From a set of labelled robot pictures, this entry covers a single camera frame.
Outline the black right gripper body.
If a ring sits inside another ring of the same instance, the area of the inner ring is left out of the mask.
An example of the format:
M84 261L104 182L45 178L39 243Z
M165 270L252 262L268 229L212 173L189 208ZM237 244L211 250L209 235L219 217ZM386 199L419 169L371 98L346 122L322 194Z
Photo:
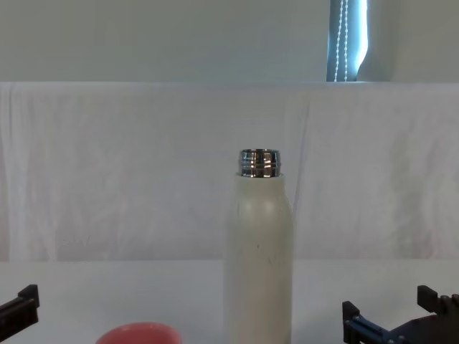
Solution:
M421 317L390 331L395 343L457 344L458 318L439 315Z

